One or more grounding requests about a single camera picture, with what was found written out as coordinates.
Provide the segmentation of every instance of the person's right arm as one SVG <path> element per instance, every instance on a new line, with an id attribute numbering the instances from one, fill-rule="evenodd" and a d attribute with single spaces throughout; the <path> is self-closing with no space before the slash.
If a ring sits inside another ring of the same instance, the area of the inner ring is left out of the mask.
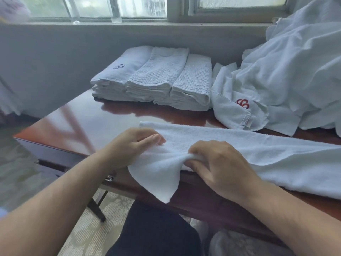
<path id="1" fill-rule="evenodd" d="M 232 200 L 272 230 L 297 256 L 341 255 L 341 222 L 280 187 L 262 181 L 227 142 L 199 141 L 189 153 L 206 159 L 186 165 L 220 196 Z"/>

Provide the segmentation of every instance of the table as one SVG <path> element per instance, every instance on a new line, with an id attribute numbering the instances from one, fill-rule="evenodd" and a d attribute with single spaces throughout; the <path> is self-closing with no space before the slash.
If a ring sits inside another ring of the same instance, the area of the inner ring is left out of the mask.
<path id="1" fill-rule="evenodd" d="M 224 127 L 212 110 L 182 111 L 152 103 L 99 100 L 94 99 L 92 91 L 88 90 L 14 137 L 37 156 L 41 166 L 60 176 L 104 147 L 119 133 L 129 127 L 137 127 L 140 121 Z M 281 135 L 267 129 L 259 132 Z M 341 145 L 341 138 L 335 130 L 297 130 L 294 137 Z M 214 193 L 196 173 L 181 173 L 179 188 L 168 204 L 163 204 L 148 193 L 130 176 L 126 168 L 113 171 L 111 176 L 112 180 L 104 181 L 101 188 L 207 221 L 211 226 L 283 245 L 253 215 Z M 291 193 L 341 220 L 341 201 L 306 193 Z"/>

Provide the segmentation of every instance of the white curtain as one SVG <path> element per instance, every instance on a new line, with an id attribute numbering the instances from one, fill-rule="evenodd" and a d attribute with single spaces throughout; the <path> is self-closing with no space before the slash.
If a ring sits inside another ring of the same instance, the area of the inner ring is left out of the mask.
<path id="1" fill-rule="evenodd" d="M 18 96 L 6 85 L 0 77 L 0 110 L 5 114 L 15 113 L 20 115 L 23 111 L 23 104 Z"/>

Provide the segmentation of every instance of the person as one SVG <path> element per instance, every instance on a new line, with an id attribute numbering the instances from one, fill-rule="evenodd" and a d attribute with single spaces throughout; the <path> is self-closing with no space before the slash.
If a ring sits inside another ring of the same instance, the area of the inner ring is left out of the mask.
<path id="1" fill-rule="evenodd" d="M 131 128 L 121 133 L 2 218 L 0 254 L 57 255 L 87 203 L 113 168 L 130 165 L 146 149 L 164 142 L 159 133 L 149 128 Z M 186 165 L 209 187 L 247 209 L 297 256 L 341 255 L 340 221 L 262 181 L 227 142 L 199 141 L 188 152 L 200 154 L 206 160 L 205 163 L 190 160 Z M 126 223 L 107 255 L 200 255 L 198 235 L 173 212 L 136 201 Z"/>

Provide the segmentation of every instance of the stack of folded towels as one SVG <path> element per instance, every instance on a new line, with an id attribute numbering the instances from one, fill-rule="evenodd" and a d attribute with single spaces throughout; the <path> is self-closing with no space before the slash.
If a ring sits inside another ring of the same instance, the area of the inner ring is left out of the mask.
<path id="1" fill-rule="evenodd" d="M 189 54 L 188 48 L 129 48 L 91 83 L 93 96 L 107 100 L 153 101 L 192 111 L 211 108 L 211 59 Z"/>

